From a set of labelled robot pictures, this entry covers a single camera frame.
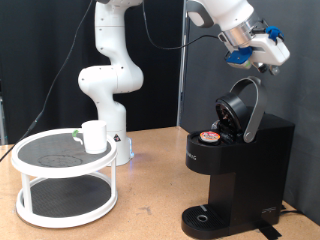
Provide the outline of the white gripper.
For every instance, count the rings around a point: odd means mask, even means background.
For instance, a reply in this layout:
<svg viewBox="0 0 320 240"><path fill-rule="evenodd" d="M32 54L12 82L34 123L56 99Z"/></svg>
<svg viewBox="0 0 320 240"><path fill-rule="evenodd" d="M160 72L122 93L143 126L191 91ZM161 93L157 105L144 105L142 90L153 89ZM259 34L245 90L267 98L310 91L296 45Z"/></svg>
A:
<svg viewBox="0 0 320 240"><path fill-rule="evenodd" d="M271 75L276 76L280 73L280 68L290 57L290 52L281 39L272 40L268 34L257 34L250 41L253 49L250 61L258 64L258 71L265 73L269 67Z"/></svg>

